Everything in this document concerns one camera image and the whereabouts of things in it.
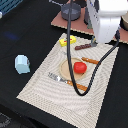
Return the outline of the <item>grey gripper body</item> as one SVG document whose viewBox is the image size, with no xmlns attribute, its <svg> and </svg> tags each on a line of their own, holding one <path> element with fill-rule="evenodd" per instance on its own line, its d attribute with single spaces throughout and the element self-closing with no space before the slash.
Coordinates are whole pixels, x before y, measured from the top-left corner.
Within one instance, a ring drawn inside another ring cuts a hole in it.
<svg viewBox="0 0 128 128">
<path fill-rule="evenodd" d="M 91 43 L 90 43 L 91 47 L 96 47 L 97 44 L 98 44 L 98 43 L 96 42 L 95 36 L 92 36 Z"/>
</svg>

